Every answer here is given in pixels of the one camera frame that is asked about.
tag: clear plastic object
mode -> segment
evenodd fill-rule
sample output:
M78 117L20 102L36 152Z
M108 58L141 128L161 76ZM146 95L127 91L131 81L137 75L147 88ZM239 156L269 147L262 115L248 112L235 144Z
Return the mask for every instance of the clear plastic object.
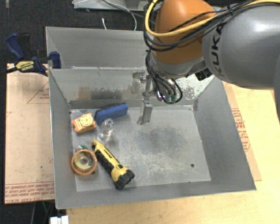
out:
M112 119L106 119L102 123L102 126L98 133L98 138L103 142L109 142L114 128L114 122Z

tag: blue object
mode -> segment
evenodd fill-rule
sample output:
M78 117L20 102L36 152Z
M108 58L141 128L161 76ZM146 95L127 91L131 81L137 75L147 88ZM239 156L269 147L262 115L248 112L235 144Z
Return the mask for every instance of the blue object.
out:
M47 68L45 66L43 66L43 65L41 66L39 64L38 58L36 56L33 56L31 59L33 60L33 62L35 64L35 68L32 72L47 76L47 73L46 73Z
M5 44L7 45L9 51L14 53L20 61L23 60L26 55L24 54L22 48L18 44L17 35L17 33L11 34L8 38L5 39Z
M57 51L52 51L49 56L50 56L50 58L53 62L53 68L60 69L61 68L61 60L60 60L60 56L59 56L58 52Z
M101 124L106 119L114 119L120 116L125 116L128 110L126 103L121 103L119 105L112 105L103 109L96 111L94 119L97 124Z

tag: yellow cable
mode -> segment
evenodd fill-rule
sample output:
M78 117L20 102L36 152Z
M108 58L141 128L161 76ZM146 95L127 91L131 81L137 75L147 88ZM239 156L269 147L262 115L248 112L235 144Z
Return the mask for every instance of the yellow cable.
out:
M177 35L177 34L180 34L180 33L188 32L188 31L190 31L190 30L193 30L193 29L195 29L195 28L197 28L197 27L202 26L203 24L207 23L208 21L210 21L210 20L212 20L212 19L215 19L218 15L220 15L220 14L218 14L218 15L216 15L216 16L207 18L207 19L205 19L205 20L203 20L203 21L199 21L199 22L197 22L197 23L195 23L195 24L189 25L189 26L184 27L184 28L180 28L180 29L175 30L175 31L172 31L172 32L156 33L156 32L154 32L154 31L152 31L152 30L150 29L150 27L149 27L149 16L150 16L150 13L151 13L151 11L152 11L152 9L153 9L153 7L154 7L154 4L155 4L157 1L158 1L158 0L153 0L153 1L150 3L150 5L149 5L149 7L148 7L148 9L147 9L147 12L146 12L146 14L145 14L145 20L144 20L144 25L145 25L146 31L147 31L150 35L153 35L153 36L156 36L156 37L170 37L170 36L174 36L174 35ZM254 2L251 2L251 3L247 4L247 5L245 5L245 7L246 7L246 6L250 6L250 5L254 5L254 4L268 3L268 2L271 2L271 3L280 3L280 0L256 0L256 1L254 1Z

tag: black floor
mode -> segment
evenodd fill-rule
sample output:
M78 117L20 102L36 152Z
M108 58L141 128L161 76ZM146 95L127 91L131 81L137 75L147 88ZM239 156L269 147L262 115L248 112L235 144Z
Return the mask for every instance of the black floor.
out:
M241 0L208 0L215 6L228 5L238 1ZM108 29L133 29L133 19L127 13L75 11L71 2L72 0L9 0L9 8L6 8L6 0L0 0L0 72L5 70L6 63L15 61L15 57L7 50L4 42L5 38L14 32L29 33L33 54L44 57L46 56L44 33L46 26L103 29L101 18L104 17L107 19ZM142 21L137 20L138 30L142 30ZM0 224L26 224L30 223L33 203L5 206L3 200L5 108L6 78L0 77Z

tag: yellow clamp label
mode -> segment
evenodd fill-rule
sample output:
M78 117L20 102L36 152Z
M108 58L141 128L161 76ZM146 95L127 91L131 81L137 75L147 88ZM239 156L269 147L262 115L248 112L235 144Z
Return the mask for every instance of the yellow clamp label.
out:
M34 62L33 61L21 61L17 63L15 66L17 69L21 71L29 70L33 68Z

